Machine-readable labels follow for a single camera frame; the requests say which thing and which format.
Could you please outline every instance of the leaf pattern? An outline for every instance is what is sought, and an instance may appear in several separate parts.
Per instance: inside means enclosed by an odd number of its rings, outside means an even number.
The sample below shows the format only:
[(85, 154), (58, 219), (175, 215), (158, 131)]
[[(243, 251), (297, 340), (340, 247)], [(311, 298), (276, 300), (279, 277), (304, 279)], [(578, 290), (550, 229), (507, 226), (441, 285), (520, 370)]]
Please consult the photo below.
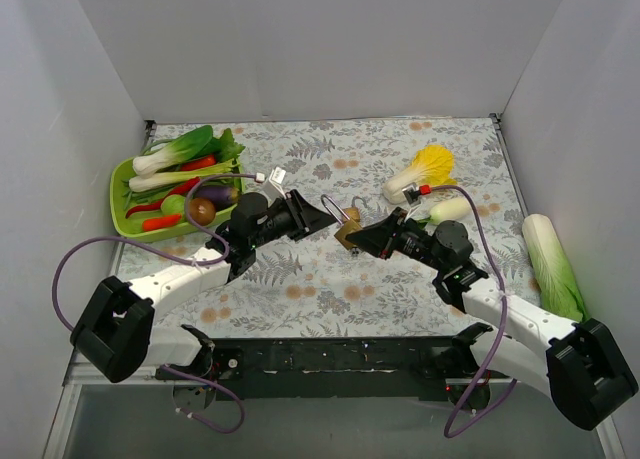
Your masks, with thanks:
[[(176, 137), (195, 127), (160, 125), (154, 139)], [(319, 208), (320, 194), (328, 193), (343, 207), (357, 207), (363, 225), (382, 220), (396, 207), (382, 197), (380, 188), (419, 149), (427, 144), (447, 147), (455, 156), (452, 177), (476, 201), (508, 289), (539, 304), (521, 233), (522, 211), (491, 120), (415, 117), (213, 127), (216, 135), (230, 127), (247, 146), (241, 156), (245, 171), (268, 174), (275, 166), (283, 167), (285, 189), (298, 189)], [(247, 188), (259, 190), (249, 182)], [(454, 193), (432, 194), (416, 217), (450, 197)], [(488, 270), (473, 218), (462, 222), (474, 245), (474, 260)], [(267, 244), (242, 277), (203, 292), (157, 320), (163, 325), (192, 324), (212, 337), (442, 335), (476, 321), (440, 300), (431, 286), (435, 274), (426, 266), (398, 253), (388, 261), (366, 254), (354, 258), (333, 238), (336, 231), (328, 227), (298, 243), (282, 238)], [(205, 234), (194, 233), (154, 246), (186, 257), (206, 240)], [(169, 265), (125, 246), (118, 275), (127, 280)]]

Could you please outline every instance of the white wall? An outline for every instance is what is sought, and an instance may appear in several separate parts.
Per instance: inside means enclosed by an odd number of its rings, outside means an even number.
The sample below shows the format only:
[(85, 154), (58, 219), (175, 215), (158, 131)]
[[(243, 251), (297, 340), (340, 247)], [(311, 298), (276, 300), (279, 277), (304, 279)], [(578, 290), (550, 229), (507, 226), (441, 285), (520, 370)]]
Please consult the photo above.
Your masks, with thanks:
[[(71, 346), (51, 307), (61, 255), (111, 231), (112, 167), (143, 123), (77, 0), (0, 0), (0, 457), (40, 457)], [(110, 246), (70, 263), (75, 321)]]
[[(640, 378), (640, 0), (563, 0), (504, 114), (531, 212), (551, 217), (588, 309)], [(614, 414), (640, 457), (640, 398)]]
[(80, 0), (158, 121), (504, 109), (561, 0)]

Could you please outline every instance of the red pepper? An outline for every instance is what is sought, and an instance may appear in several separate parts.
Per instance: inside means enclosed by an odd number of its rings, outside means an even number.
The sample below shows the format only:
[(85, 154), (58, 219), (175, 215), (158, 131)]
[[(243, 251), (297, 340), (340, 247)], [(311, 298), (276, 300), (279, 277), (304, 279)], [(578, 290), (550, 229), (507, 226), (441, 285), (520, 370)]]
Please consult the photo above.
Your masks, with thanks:
[(156, 231), (165, 227), (175, 226), (182, 219), (182, 214), (171, 214), (170, 216), (152, 217), (142, 223), (144, 232)]
[(180, 166), (181, 171), (195, 171), (196, 169), (202, 169), (203, 167), (210, 167), (216, 165), (216, 158), (213, 154), (201, 157), (195, 161), (187, 162)]
[(200, 178), (199, 177), (194, 177), (193, 179), (189, 179), (187, 182), (185, 182), (184, 184), (180, 184), (177, 187), (174, 187), (173, 189), (171, 189), (166, 196), (164, 196), (162, 199), (156, 201), (156, 202), (152, 202), (151, 204), (142, 204), (140, 206), (135, 206), (132, 207), (131, 209), (129, 209), (127, 211), (127, 213), (125, 214), (125, 218), (129, 219), (129, 216), (131, 214), (135, 214), (136, 212), (144, 212), (144, 211), (159, 211), (160, 210), (160, 206), (162, 206), (162, 201), (164, 201), (167, 197), (169, 196), (173, 196), (175, 194), (187, 194), (191, 189), (193, 189), (195, 187), (195, 185), (200, 182)]

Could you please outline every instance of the green basket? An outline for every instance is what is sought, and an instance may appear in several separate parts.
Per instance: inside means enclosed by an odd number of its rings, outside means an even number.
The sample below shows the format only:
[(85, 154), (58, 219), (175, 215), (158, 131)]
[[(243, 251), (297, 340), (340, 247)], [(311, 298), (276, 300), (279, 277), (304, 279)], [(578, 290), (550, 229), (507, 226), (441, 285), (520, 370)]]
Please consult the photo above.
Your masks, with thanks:
[[(238, 164), (233, 172), (242, 172), (242, 166)], [(129, 237), (140, 242), (155, 242), (169, 239), (171, 237), (182, 236), (197, 231), (188, 222), (181, 222), (173, 227), (165, 227), (164, 229), (158, 229), (157, 231), (141, 232), (140, 223), (145, 219), (152, 217), (160, 217), (162, 213), (160, 211), (138, 212), (132, 215), (129, 219), (125, 218), (127, 210), (137, 206), (138, 203), (131, 200), (127, 209), (124, 209), (124, 205), (127, 201), (127, 196), (123, 194), (127, 191), (127, 187), (123, 181), (128, 181), (134, 177), (136, 173), (133, 171), (133, 158), (129, 158), (116, 167), (111, 174), (111, 186), (109, 190), (110, 202), (111, 202), (111, 218), (113, 219), (113, 225), (118, 231), (118, 234), (124, 237)], [(238, 188), (240, 193), (244, 193), (245, 184), (244, 180), (240, 177), (233, 179), (234, 186)], [(231, 206), (222, 211), (217, 211), (216, 218), (207, 227), (220, 224), (231, 217), (231, 211), (236, 207)]]

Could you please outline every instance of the white radish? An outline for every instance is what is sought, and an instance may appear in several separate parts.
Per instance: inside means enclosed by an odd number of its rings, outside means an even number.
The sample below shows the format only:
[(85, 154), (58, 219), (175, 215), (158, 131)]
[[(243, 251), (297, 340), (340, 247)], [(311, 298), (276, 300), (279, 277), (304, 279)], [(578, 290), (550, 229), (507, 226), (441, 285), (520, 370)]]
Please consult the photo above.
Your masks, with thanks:
[(471, 206), (464, 197), (454, 197), (439, 202), (429, 211), (429, 222), (440, 224), (443, 221), (457, 221), (471, 212)]

